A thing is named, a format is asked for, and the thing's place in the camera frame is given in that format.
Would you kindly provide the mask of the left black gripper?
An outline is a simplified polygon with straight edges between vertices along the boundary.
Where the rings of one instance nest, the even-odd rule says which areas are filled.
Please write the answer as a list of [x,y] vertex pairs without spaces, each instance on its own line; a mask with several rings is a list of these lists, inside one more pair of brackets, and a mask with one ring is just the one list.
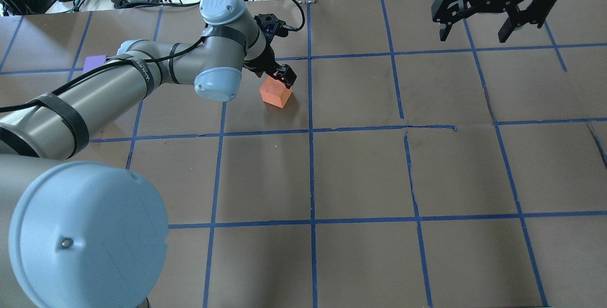
[[289,65],[280,65],[276,62],[275,51],[271,46],[275,37],[285,38],[288,36],[289,26],[275,14],[258,14],[254,16],[254,19],[260,29],[255,45],[260,45],[263,48],[260,55],[249,61],[244,61],[245,69],[256,73],[258,77],[266,73],[282,83],[286,89],[291,89],[297,80],[297,75]]

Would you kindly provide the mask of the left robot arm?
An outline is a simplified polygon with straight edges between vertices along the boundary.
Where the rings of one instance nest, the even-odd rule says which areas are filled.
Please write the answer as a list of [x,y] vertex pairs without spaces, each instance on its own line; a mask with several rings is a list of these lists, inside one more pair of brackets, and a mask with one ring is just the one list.
[[290,87],[271,40],[292,27],[242,0],[202,0],[193,44],[126,41],[115,57],[1,120],[1,306],[147,308],[161,274],[168,218],[143,176],[73,156],[165,83],[230,101],[241,70]]

